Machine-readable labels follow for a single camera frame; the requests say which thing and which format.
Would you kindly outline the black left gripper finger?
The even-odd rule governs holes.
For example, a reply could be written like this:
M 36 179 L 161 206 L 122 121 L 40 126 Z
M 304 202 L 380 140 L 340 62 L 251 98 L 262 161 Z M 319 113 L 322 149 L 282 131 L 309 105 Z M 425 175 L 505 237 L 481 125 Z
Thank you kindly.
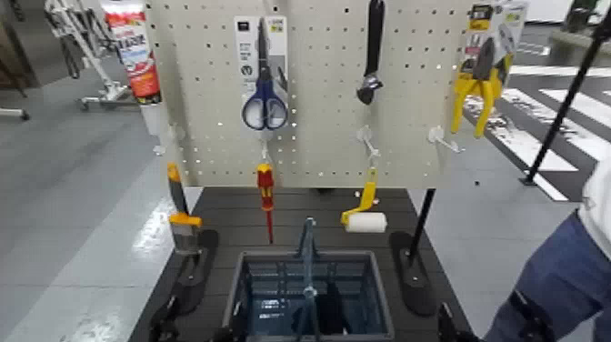
M 212 336 L 212 342 L 245 341 L 247 335 L 247 309 L 244 304 L 237 302 L 231 312 L 226 325 L 218 328 Z
M 179 332 L 175 326 L 175 321 L 179 311 L 180 300 L 178 296 L 170 296 L 150 319 L 148 341 L 177 341 Z

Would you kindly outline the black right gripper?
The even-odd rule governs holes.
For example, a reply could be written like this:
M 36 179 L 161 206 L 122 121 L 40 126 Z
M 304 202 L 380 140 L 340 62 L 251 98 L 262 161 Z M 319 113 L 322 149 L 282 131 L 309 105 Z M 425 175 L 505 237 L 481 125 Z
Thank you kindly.
M 523 341 L 556 342 L 552 320 L 541 306 L 519 290 L 512 292 L 509 302 L 525 320 L 518 333 Z M 440 342 L 481 342 L 481 339 L 471 332 L 456 330 L 453 313 L 447 303 L 442 303 L 439 307 L 437 329 Z

